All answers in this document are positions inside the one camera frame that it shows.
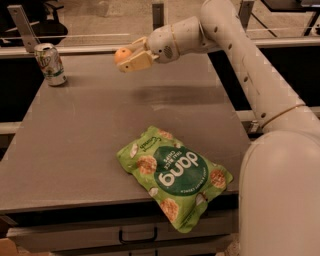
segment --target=bag label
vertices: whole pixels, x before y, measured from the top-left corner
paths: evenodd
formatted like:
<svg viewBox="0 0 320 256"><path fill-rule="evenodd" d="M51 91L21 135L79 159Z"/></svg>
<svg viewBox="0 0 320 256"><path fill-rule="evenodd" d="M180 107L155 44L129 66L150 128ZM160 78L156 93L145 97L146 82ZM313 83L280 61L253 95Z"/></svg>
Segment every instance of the bag label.
<svg viewBox="0 0 320 256"><path fill-rule="evenodd" d="M164 191L176 196L196 194L208 180L208 167L202 157L185 147L159 147L154 153L154 178Z"/></svg>

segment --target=green snack bag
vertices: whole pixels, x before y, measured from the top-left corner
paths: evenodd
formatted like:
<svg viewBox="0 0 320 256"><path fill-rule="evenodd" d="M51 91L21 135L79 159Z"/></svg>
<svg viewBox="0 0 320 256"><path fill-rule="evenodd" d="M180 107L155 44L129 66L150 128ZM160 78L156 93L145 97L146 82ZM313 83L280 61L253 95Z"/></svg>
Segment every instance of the green snack bag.
<svg viewBox="0 0 320 256"><path fill-rule="evenodd" d="M211 163L154 126L121 149L117 157L181 233L192 230L208 203L233 179L223 166Z"/></svg>

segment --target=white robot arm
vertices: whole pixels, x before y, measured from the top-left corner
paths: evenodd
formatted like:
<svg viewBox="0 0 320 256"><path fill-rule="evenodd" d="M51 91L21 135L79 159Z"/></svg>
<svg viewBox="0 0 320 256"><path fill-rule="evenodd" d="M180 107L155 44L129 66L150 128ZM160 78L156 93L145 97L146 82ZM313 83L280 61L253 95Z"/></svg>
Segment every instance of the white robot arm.
<svg viewBox="0 0 320 256"><path fill-rule="evenodd" d="M128 46L133 53L117 65L128 72L216 46L227 54L264 132L241 166L240 255L318 255L320 121L247 37L232 3L205 1L200 21L155 30Z"/></svg>

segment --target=drawer handle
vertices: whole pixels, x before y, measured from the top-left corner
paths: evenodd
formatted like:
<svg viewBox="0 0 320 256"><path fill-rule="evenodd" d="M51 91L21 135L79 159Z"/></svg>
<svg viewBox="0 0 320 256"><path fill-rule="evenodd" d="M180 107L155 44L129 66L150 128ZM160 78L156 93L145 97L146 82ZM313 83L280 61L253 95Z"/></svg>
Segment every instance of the drawer handle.
<svg viewBox="0 0 320 256"><path fill-rule="evenodd" d="M158 229L155 227L153 229L153 236L151 238L139 239L139 240L124 240L122 230L119 231L119 241L122 244L141 244L141 243L150 243L154 242L158 236Z"/></svg>
<svg viewBox="0 0 320 256"><path fill-rule="evenodd" d="M158 251L157 250L154 251L154 256L158 256Z"/></svg>

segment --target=floor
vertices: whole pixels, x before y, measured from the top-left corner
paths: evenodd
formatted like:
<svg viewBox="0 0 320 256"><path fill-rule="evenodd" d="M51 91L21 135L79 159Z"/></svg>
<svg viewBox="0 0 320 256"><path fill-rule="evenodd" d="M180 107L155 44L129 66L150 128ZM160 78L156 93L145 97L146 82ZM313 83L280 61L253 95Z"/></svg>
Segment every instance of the floor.
<svg viewBox="0 0 320 256"><path fill-rule="evenodd" d="M164 4L164 23L199 16L204 0L60 0L59 17L69 30L61 45L130 43L152 32L152 4ZM231 0L237 10L242 0ZM248 35L253 38L299 37L312 16L308 13L272 13L256 0Z"/></svg>

